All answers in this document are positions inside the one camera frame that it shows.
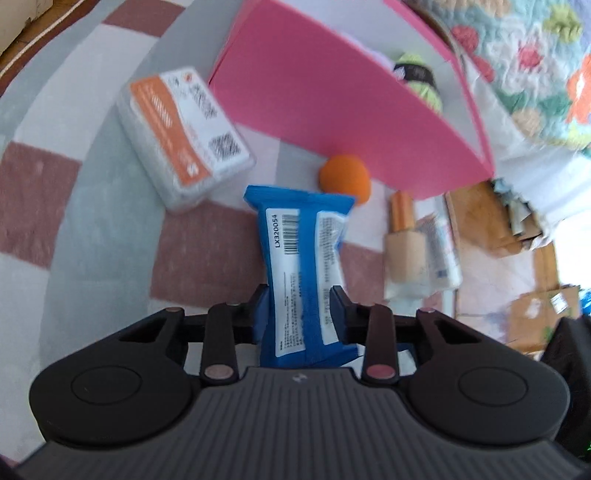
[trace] orange label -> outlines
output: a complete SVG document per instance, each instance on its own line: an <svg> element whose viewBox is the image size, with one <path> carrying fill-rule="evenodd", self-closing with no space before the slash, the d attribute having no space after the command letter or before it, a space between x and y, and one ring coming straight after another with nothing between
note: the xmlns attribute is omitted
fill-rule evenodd
<svg viewBox="0 0 591 480"><path fill-rule="evenodd" d="M146 78L132 83L129 88L181 184L189 186L210 177L187 138L177 104L162 79L158 76Z"/></svg>

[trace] orange sponge ball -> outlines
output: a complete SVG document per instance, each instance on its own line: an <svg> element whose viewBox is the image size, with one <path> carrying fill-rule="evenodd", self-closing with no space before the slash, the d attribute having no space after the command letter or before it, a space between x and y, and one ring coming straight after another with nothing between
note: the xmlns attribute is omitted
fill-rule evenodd
<svg viewBox="0 0 591 480"><path fill-rule="evenodd" d="M330 157L320 169L320 188L325 193L341 193L355 197L362 205L371 195L371 178L363 162L354 155Z"/></svg>

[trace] logo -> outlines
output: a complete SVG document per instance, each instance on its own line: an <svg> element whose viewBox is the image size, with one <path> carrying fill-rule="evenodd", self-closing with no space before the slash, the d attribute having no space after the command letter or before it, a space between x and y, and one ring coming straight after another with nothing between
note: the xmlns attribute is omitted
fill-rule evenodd
<svg viewBox="0 0 591 480"><path fill-rule="evenodd" d="M305 383L308 380L308 376L304 374L296 374L291 379L299 384Z"/></svg>

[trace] blue snack package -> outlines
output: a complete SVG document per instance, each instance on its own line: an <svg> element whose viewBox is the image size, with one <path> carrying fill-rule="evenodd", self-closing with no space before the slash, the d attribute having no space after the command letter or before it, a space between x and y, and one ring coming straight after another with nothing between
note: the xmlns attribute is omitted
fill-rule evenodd
<svg viewBox="0 0 591 480"><path fill-rule="evenodd" d="M339 367L358 357L339 342L329 291L345 286L338 247L355 199L250 185L244 199L258 212L271 290L261 366Z"/></svg>

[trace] black band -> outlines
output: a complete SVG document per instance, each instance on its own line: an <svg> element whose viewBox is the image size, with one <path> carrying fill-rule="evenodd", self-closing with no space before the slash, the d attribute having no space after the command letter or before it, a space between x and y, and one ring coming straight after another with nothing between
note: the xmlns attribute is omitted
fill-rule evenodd
<svg viewBox="0 0 591 480"><path fill-rule="evenodd" d="M394 73L397 74L398 78L402 78L405 82L422 82L437 90L435 78L433 78L433 72L422 65L416 65L414 63L397 63L394 66Z"/></svg>

